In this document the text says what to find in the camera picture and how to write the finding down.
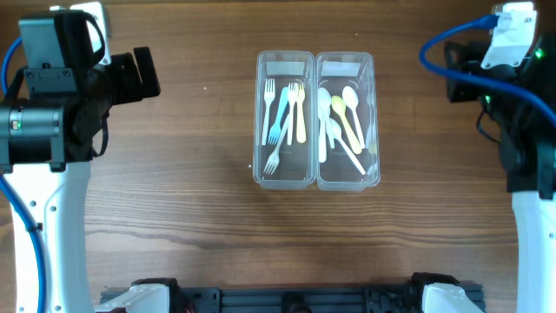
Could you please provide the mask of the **yellow plastic spoon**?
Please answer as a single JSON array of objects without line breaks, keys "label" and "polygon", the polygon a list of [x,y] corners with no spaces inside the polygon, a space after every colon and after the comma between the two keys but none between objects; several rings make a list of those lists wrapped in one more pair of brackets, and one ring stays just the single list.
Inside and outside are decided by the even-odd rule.
[{"label": "yellow plastic spoon", "polygon": [[346,131],[347,139],[354,154],[359,155],[359,143],[351,125],[346,117],[347,105],[344,100],[339,96],[332,96],[331,106],[333,111],[340,117],[344,130]]}]

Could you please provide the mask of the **white fork crossing blue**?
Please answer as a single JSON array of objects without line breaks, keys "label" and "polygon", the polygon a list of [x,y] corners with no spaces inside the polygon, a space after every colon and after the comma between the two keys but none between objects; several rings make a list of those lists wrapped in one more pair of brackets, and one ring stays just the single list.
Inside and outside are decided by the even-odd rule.
[{"label": "white fork crossing blue", "polygon": [[265,146],[268,142],[270,108],[272,102],[275,100],[275,90],[276,90],[275,80],[273,78],[266,78],[264,83],[264,92],[263,92],[263,101],[265,104],[262,139],[261,139],[261,144],[263,146]]}]

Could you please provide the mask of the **light blue plastic fork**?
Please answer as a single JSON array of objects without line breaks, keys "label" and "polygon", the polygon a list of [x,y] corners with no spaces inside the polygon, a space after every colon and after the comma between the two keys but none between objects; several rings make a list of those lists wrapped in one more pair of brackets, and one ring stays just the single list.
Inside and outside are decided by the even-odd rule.
[{"label": "light blue plastic fork", "polygon": [[273,125],[270,128],[270,131],[268,133],[268,143],[269,144],[277,144],[277,141],[278,141],[279,136],[281,134],[281,121],[282,121],[283,114],[286,110],[287,104],[288,104],[288,93],[289,93],[289,87],[285,86],[281,90],[278,109],[276,111],[275,122],[273,123]]}]

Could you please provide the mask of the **yellow plastic fork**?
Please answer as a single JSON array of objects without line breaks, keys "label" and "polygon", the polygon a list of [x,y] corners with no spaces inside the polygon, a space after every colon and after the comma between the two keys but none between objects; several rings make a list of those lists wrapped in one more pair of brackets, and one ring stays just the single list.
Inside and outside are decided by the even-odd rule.
[{"label": "yellow plastic fork", "polygon": [[297,94],[297,119],[296,119],[296,140],[298,143],[305,143],[307,140],[305,119],[303,112],[303,102],[305,100],[305,88],[303,83],[298,83],[298,94]]}]

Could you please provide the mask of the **white fork thin straight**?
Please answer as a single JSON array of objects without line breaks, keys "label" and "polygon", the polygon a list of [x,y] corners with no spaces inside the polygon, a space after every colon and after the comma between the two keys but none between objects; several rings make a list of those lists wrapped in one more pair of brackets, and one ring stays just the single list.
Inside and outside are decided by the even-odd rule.
[{"label": "white fork thin straight", "polygon": [[297,101],[298,92],[299,92],[298,83],[290,83],[288,85],[288,106],[289,106],[288,145],[291,145],[293,142],[295,104]]}]

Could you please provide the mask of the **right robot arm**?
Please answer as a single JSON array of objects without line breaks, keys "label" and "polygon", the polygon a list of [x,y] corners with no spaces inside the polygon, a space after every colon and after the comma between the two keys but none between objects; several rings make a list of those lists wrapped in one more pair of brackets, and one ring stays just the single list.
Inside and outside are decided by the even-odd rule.
[{"label": "right robot arm", "polygon": [[[499,65],[483,70],[487,52],[481,42],[448,41],[444,58],[450,70],[512,83],[555,108],[555,35],[547,33],[518,68]],[[525,100],[453,78],[447,79],[452,103],[478,101],[481,113],[498,124],[495,139],[506,190],[512,196],[518,243],[518,312],[555,310],[555,128]]]}]

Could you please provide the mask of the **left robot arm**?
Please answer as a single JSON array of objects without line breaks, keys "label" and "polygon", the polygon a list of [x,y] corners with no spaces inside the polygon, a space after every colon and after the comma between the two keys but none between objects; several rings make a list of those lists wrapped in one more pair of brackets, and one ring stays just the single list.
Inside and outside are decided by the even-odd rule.
[{"label": "left robot arm", "polygon": [[160,94],[150,51],[109,51],[98,2],[19,20],[27,63],[2,75],[1,189],[12,208],[17,310],[91,312],[84,207],[91,161],[103,155],[110,109]]}]

